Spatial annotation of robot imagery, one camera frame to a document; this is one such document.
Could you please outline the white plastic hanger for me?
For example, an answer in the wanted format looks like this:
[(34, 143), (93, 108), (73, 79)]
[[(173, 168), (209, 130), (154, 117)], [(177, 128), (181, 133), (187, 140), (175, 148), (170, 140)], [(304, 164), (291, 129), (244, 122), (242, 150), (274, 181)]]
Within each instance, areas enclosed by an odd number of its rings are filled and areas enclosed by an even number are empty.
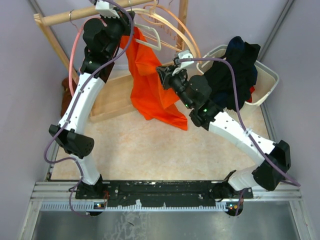
[(153, 50), (156, 50), (156, 51), (160, 51), (162, 49), (161, 39), (160, 39), (160, 36), (155, 28), (147, 26), (147, 25), (139, 24), (136, 22), (134, 23), (134, 26), (137, 27), (143, 33), (143, 36), (146, 39), (154, 41), (156, 43), (156, 45), (151, 44), (148, 41), (143, 41), (141, 39), (137, 39), (136, 40), (137, 43), (144, 45), (148, 48), (151, 48)]

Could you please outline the beige wooden hanger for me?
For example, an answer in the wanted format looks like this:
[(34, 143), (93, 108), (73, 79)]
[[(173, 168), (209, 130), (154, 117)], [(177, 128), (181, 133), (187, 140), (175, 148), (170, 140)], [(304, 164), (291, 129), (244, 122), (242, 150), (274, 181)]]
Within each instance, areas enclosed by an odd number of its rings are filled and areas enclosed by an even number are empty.
[[(187, 11), (188, 11), (188, 0), (179, 1), (178, 16), (173, 14), (168, 8), (158, 5), (158, 0), (154, 0), (153, 3), (148, 3), (141, 8), (143, 11), (139, 14), (140, 16), (146, 15), (152, 20), (143, 18), (146, 22), (161, 27), (164, 31), (176, 41), (175, 45), (171, 45), (163, 40), (160, 40), (160, 44), (164, 47), (175, 50), (177, 53), (184, 50), (190, 50), (193, 55), (199, 55), (199, 47), (194, 40), (192, 34), (186, 27)], [(156, 13), (156, 9), (159, 8), (169, 14), (176, 22), (177, 27), (174, 26), (169, 20)]]

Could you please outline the pink hanger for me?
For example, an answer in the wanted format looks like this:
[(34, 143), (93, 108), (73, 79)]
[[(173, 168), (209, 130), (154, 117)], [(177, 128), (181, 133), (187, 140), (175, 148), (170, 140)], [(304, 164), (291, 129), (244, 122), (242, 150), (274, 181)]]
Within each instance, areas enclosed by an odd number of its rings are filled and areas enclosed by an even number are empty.
[(79, 79), (78, 72), (74, 70), (74, 59), (76, 56), (77, 46), (80, 40), (80, 37), (84, 31), (85, 24), (92, 19), (99, 19), (99, 17), (94, 16), (86, 19), (86, 21), (81, 25), (81, 27), (76, 27), (77, 34), (75, 36), (71, 52), (70, 52), (70, 59), (69, 59), (69, 66), (68, 66), (68, 89), (70, 90), (70, 94), (73, 97), (75, 94), (75, 87), (74, 83), (77, 83), (77, 80)]

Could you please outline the navy t shirt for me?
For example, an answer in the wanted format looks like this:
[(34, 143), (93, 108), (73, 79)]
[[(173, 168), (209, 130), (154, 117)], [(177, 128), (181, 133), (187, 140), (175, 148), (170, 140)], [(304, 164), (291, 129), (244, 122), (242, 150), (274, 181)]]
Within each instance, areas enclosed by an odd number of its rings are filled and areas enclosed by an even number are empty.
[[(250, 97), (250, 88), (255, 86), (258, 71), (255, 62), (260, 51), (260, 45), (249, 44), (240, 36), (233, 37), (228, 45), (223, 59), (232, 66), (235, 76), (238, 107), (241, 109)], [(229, 68), (222, 62), (214, 62), (212, 100), (220, 107), (236, 110), (233, 81)]]

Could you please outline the red t shirt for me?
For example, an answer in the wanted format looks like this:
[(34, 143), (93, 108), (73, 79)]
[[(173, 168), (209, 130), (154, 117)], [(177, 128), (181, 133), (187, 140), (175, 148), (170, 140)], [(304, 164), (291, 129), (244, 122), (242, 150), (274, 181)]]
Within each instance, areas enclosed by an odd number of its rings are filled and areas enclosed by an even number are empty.
[(254, 91), (255, 91), (255, 87), (252, 86), (252, 87), (249, 89), (250, 96), (249, 96), (249, 98), (246, 100), (248, 103), (252, 103), (252, 101), (253, 101), (252, 95), (253, 95), (253, 92), (254, 92)]

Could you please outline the cream plastic hook hanger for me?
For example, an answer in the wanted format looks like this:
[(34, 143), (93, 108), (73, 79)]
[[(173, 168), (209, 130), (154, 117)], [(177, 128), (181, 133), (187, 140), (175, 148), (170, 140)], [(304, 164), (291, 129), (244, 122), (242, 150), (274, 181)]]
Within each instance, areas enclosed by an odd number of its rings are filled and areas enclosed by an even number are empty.
[[(154, 11), (155, 7), (156, 6), (154, 5), (153, 8), (150, 7), (149, 10), (146, 10), (144, 8), (134, 8), (133, 11), (136, 14), (145, 15), (145, 16), (148, 16), (148, 17), (151, 17), (151, 18), (157, 20), (158, 22), (154, 22), (153, 23), (154, 25), (160, 24), (160, 25), (167, 26), (170, 30), (175, 32), (184, 42), (186, 36), (180, 30), (178, 30), (178, 28), (176, 28), (173, 24), (171, 24), (168, 20), (166, 20), (165, 18), (163, 18), (159, 14), (155, 13), (155, 11)], [(168, 43), (164, 43), (162, 40), (161, 40), (161, 46), (166, 46), (167, 48), (179, 51), (179, 49), (177, 47), (174, 47)]]

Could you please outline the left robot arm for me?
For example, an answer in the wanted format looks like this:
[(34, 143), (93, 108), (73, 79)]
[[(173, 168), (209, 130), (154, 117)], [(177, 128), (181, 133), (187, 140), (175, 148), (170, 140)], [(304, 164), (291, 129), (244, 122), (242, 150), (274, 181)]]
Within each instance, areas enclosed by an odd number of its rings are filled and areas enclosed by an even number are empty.
[(133, 37), (135, 26), (133, 11), (117, 9), (116, 13), (118, 17), (92, 18), (84, 24), (85, 58), (78, 86), (63, 118), (58, 125), (49, 127), (55, 141), (80, 167), (78, 192), (95, 199), (103, 195), (104, 186), (93, 160), (95, 141), (84, 135), (85, 126), (93, 104), (111, 74), (121, 38)]

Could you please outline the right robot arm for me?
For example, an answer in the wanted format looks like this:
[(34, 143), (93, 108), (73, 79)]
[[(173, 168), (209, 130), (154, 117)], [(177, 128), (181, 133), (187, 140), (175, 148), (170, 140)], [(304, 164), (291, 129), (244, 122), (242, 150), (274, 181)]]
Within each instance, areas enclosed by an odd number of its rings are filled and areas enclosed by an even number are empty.
[(273, 191), (279, 183), (289, 180), (291, 156), (287, 142), (274, 142), (243, 128), (210, 99), (212, 89), (204, 76), (188, 78), (186, 69), (174, 65), (158, 66), (156, 72), (162, 87), (172, 89), (191, 110), (189, 116), (195, 126), (225, 138), (254, 161), (251, 167), (230, 172), (217, 185), (218, 191), (235, 198), (244, 189), (260, 186)]

